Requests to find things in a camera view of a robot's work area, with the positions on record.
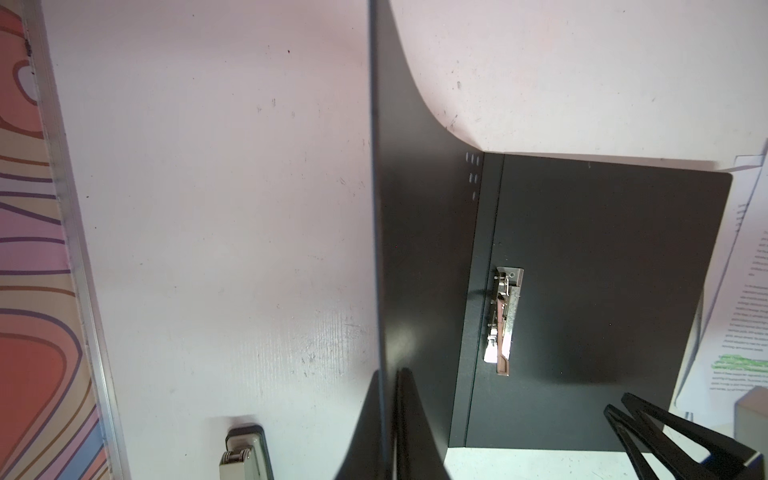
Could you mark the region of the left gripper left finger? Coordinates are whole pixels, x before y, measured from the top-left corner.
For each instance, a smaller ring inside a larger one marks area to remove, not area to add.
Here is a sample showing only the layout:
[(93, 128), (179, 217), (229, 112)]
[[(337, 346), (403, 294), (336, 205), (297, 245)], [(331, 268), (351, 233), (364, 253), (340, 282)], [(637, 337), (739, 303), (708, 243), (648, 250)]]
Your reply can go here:
[(385, 480), (391, 466), (385, 455), (385, 420), (380, 371), (369, 382), (365, 399), (337, 480)]

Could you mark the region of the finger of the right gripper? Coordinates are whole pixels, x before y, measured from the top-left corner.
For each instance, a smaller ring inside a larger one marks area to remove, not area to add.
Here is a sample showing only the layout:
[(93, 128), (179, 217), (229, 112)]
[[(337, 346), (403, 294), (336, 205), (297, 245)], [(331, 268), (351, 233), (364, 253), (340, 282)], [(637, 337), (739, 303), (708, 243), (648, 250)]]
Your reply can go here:
[(658, 479), (640, 447), (646, 447), (650, 453), (671, 473), (672, 468), (662, 456), (661, 447), (664, 442), (663, 426), (667, 424), (672, 414), (651, 403), (625, 403), (629, 413), (607, 405), (603, 414), (609, 426), (618, 437), (638, 479)]
[[(650, 403), (631, 393), (625, 393), (621, 401), (623, 405)], [(708, 452), (704, 460), (696, 461), (663, 433), (660, 437), (664, 442), (661, 452), (663, 458), (669, 462), (674, 478), (748, 480), (765, 477), (762, 453), (674, 414), (664, 426), (670, 427)]]

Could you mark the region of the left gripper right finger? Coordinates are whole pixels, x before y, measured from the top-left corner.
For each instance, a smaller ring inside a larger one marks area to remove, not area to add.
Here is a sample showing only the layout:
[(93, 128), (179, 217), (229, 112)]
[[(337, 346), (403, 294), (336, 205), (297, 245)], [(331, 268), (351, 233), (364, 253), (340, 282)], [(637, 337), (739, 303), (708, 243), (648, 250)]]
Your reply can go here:
[(411, 370), (397, 373), (397, 478), (448, 480)]

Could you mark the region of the blue file folder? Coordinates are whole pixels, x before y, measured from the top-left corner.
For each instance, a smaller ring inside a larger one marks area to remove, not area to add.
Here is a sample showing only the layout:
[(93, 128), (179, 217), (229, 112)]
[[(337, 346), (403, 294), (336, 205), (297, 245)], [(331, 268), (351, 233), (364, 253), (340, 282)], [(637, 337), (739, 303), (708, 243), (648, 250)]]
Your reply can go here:
[(387, 1), (369, 5), (385, 455), (397, 373), (452, 447), (620, 449), (603, 410), (668, 406), (731, 187), (724, 172), (483, 152), (444, 128)]

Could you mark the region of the stack of printed papers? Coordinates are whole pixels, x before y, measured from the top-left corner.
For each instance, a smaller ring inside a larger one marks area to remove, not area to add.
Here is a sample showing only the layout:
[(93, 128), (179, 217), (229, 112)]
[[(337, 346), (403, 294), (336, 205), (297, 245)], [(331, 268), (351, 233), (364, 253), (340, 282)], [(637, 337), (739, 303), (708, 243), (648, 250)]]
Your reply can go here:
[(675, 406), (706, 426), (767, 385), (767, 154), (738, 156), (706, 275), (692, 360)]

